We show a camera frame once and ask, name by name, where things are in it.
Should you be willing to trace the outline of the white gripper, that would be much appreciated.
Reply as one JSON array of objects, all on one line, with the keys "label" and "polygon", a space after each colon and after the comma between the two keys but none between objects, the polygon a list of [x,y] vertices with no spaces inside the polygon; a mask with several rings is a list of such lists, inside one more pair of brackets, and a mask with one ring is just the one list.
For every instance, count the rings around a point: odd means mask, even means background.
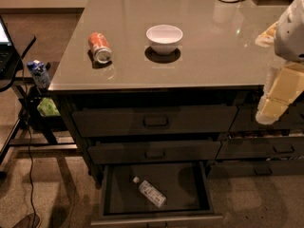
[{"label": "white gripper", "polygon": [[[270,47],[274,44],[277,22],[264,30],[255,40],[260,47]],[[279,119],[304,92],[304,65],[286,62],[281,68],[272,68],[266,77],[263,88],[264,94],[260,98],[256,117],[258,115]]]}]

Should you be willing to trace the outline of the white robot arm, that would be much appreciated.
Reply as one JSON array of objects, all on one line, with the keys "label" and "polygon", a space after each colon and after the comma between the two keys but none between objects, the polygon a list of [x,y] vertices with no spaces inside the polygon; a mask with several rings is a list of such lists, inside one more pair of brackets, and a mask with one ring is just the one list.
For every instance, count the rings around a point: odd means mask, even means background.
[{"label": "white robot arm", "polygon": [[259,100],[256,121],[273,124],[304,92],[304,0],[294,0],[279,19],[256,38],[260,47],[274,47],[284,59],[271,67]]}]

